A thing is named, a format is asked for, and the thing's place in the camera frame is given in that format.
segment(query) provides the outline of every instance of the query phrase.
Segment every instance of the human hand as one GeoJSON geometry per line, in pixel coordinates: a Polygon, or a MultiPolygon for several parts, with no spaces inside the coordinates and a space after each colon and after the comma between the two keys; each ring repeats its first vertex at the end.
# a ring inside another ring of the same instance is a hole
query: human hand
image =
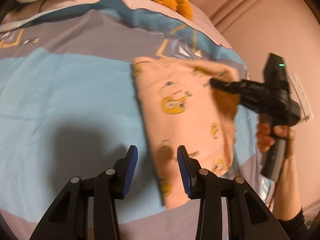
{"type": "MultiPolygon", "coordinates": [[[[275,140],[270,136],[271,127],[262,122],[261,115],[259,115],[257,130],[257,146],[261,152],[267,152],[270,147],[274,145],[275,140]]],[[[289,148],[286,158],[291,157],[293,155],[292,145],[295,138],[294,131],[291,130],[289,126],[279,125],[274,127],[273,133],[280,138],[286,138],[288,140],[289,148]]]]}

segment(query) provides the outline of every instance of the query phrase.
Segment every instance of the forearm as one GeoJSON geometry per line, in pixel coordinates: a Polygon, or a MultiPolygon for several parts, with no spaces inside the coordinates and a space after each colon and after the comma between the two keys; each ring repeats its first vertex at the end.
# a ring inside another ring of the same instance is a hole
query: forearm
{"type": "Polygon", "coordinates": [[[274,196],[273,215],[278,220],[293,219],[301,210],[301,198],[298,185],[297,166],[292,154],[293,142],[289,142],[288,159],[284,161],[279,184],[274,196]]]}

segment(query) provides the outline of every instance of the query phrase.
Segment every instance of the person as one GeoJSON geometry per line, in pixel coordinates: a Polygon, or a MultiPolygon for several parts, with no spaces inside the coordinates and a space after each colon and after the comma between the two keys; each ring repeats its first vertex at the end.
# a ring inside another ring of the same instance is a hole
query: person
{"type": "MultiPolygon", "coordinates": [[[[263,123],[261,115],[259,115],[256,136],[257,146],[262,153],[267,152],[275,143],[270,133],[271,127],[263,123]]],[[[275,126],[274,134],[287,139],[287,151],[273,198],[272,213],[290,240],[301,240],[307,233],[307,227],[302,212],[297,166],[294,155],[295,132],[288,126],[275,126]]]]}

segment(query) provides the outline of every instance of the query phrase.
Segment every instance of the device handle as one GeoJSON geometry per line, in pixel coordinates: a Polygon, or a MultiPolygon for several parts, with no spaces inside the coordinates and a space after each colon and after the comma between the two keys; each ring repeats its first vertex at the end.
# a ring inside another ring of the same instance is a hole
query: device handle
{"type": "Polygon", "coordinates": [[[274,145],[263,155],[261,175],[276,182],[284,160],[286,139],[280,138],[273,133],[273,128],[277,124],[272,116],[261,114],[261,120],[271,127],[270,136],[275,140],[274,145]]]}

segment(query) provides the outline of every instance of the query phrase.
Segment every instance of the white triangle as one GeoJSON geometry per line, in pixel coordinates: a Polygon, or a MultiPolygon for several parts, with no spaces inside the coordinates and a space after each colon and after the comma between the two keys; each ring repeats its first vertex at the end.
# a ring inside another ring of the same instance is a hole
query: white triangle
{"type": "Polygon", "coordinates": [[[183,54],[183,55],[185,55],[185,56],[190,57],[189,54],[186,53],[185,50],[184,50],[183,48],[181,48],[180,46],[179,46],[179,53],[181,53],[181,54],[183,54]]]}
{"type": "Polygon", "coordinates": [[[194,54],[195,54],[196,56],[198,56],[198,57],[201,57],[201,50],[198,49],[194,54]]]}

